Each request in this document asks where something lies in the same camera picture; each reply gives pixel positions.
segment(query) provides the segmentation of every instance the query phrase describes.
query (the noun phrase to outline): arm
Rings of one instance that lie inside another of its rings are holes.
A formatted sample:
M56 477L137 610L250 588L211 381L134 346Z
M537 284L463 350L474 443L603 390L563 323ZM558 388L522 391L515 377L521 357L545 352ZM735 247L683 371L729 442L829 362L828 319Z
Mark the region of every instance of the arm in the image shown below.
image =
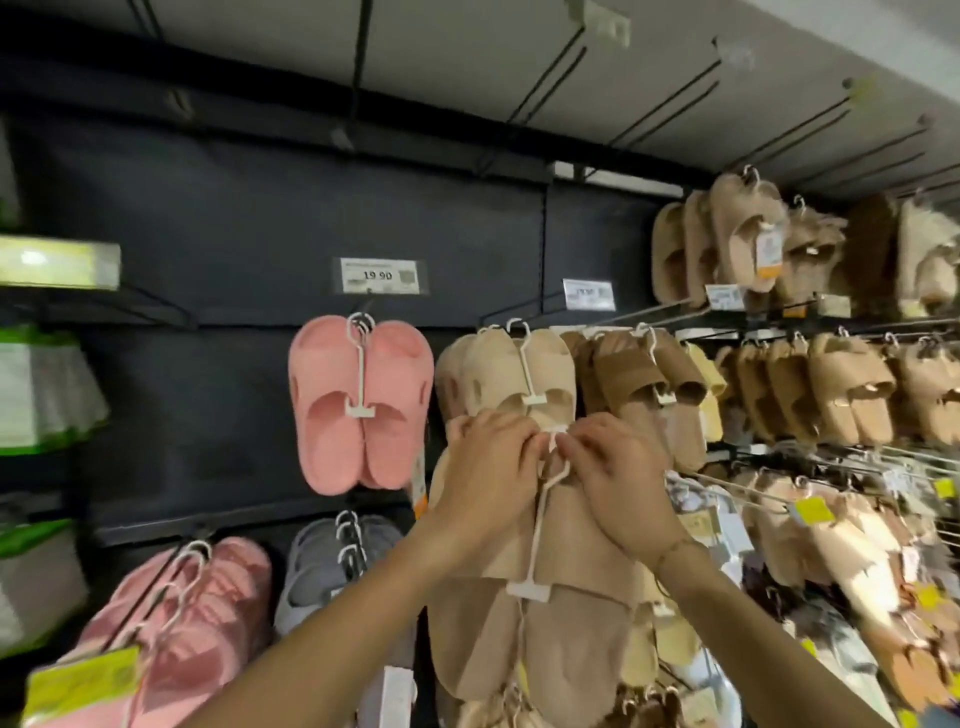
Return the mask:
M628 426L609 414L592 415L559 435L557 444L583 482L594 518L655 571L757 725L887 725L690 540L663 488L662 472Z
M430 590L537 494L548 436L483 412L451 428L444 498L382 561L267 651L182 728L344 728Z

